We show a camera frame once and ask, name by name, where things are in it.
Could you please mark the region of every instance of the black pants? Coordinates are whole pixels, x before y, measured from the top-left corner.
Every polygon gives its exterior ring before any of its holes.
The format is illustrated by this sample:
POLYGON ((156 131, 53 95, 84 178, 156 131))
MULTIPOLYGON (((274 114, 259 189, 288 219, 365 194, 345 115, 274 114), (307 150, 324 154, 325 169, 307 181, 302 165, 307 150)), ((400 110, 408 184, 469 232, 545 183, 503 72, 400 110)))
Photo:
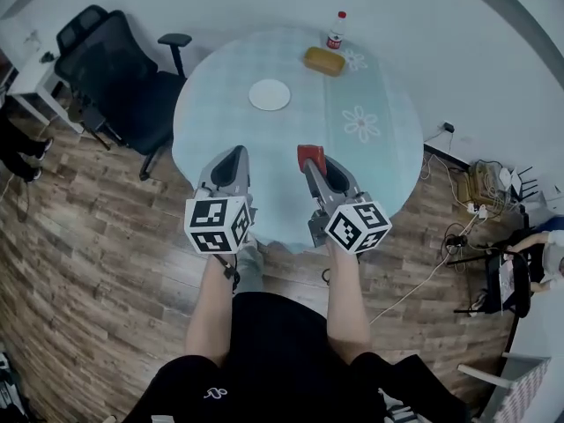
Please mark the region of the black pants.
POLYGON ((0 115, 0 160, 15 175, 29 182, 35 173, 19 155, 40 157, 45 150, 45 143, 33 141, 25 133, 15 127, 5 115, 0 115))

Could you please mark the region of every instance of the sneaker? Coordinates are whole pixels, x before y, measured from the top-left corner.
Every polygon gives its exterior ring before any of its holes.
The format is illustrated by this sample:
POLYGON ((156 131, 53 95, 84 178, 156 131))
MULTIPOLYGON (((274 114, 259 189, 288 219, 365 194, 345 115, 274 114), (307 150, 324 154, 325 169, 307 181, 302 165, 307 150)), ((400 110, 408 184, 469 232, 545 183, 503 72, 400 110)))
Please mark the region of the sneaker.
POLYGON ((481 293, 478 298, 474 301, 474 303, 470 306, 470 310, 474 310, 470 312, 468 315, 473 318, 474 316, 478 316, 478 310, 484 305, 486 301, 486 293, 481 293))
POLYGON ((256 241, 255 237, 251 235, 250 232, 247 232, 246 240, 241 245, 241 249, 245 249, 245 248, 258 249, 258 242, 256 241))
POLYGON ((52 145, 53 145, 53 138, 50 137, 45 141, 45 147, 43 147, 43 153, 39 157, 37 157, 39 161, 43 161, 43 159, 45 158, 45 154, 51 148, 52 145))
POLYGON ((35 172, 33 173, 33 179, 32 180, 26 180, 26 183, 35 182, 37 179, 39 179, 41 177, 41 174, 43 174, 43 170, 40 167, 35 168, 35 172))

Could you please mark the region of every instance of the white flower pattern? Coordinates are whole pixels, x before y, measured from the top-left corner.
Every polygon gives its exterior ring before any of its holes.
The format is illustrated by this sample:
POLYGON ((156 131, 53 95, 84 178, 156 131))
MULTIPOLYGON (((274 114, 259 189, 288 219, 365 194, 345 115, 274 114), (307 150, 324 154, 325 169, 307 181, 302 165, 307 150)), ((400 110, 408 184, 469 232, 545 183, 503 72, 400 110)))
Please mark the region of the white flower pattern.
POLYGON ((380 130, 375 125, 378 121, 378 116, 365 115, 364 109, 360 105, 355 106, 352 112, 348 110, 343 111, 343 117, 350 121, 345 125, 345 133, 358 132, 361 143, 367 143, 371 136, 380 136, 380 130))
POLYGON ((345 51, 340 52, 340 54, 345 59, 352 72, 356 72, 358 69, 366 69, 368 67, 368 64, 364 62, 364 55, 361 53, 354 53, 348 48, 345 51))

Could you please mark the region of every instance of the white plate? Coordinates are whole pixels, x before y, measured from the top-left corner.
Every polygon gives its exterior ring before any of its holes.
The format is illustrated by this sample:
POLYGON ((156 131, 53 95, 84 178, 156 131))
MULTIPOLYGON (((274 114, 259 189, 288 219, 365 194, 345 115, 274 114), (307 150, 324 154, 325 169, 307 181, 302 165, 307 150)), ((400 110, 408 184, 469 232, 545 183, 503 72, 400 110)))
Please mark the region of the white plate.
POLYGON ((267 78, 250 87, 249 100, 258 109, 275 111, 288 104, 290 89, 281 81, 267 78))

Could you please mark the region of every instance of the light blue tablecloth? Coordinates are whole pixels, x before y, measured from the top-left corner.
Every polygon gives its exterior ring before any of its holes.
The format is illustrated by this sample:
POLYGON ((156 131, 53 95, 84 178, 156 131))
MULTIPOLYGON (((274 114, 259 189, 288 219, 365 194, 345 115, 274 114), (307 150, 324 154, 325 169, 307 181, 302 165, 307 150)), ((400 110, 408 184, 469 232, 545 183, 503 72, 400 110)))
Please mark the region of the light blue tablecloth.
POLYGON ((290 27, 233 41, 196 67, 174 114, 174 162, 194 184, 215 155, 247 147, 258 209, 251 233, 294 252, 313 246, 308 220, 317 208, 298 167, 297 145, 324 146, 389 216, 411 194, 423 155, 412 104, 374 56, 344 41, 340 77, 303 65, 306 50, 324 41, 322 33, 290 27), (269 112, 250 104, 250 87, 264 78, 290 88, 285 108, 269 112))

